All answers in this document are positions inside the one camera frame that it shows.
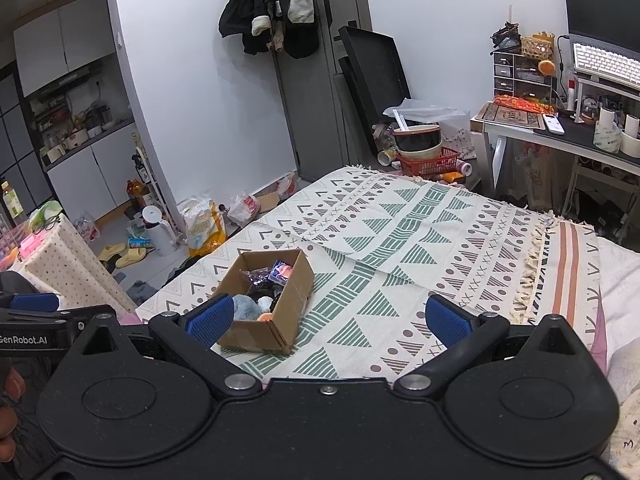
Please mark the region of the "person's left hand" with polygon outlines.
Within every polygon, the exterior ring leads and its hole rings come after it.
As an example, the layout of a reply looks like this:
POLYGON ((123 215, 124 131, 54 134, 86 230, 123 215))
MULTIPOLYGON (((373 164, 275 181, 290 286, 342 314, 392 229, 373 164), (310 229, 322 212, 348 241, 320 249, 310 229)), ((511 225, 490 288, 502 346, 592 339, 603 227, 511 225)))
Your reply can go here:
MULTIPOLYGON (((9 397, 12 402, 21 399, 26 390, 23 377, 13 368, 10 369, 2 392, 9 397)), ((2 405, 0 414, 0 458, 2 463, 9 463, 15 453, 15 442, 12 432, 17 426, 17 414, 14 409, 7 405, 2 405)))

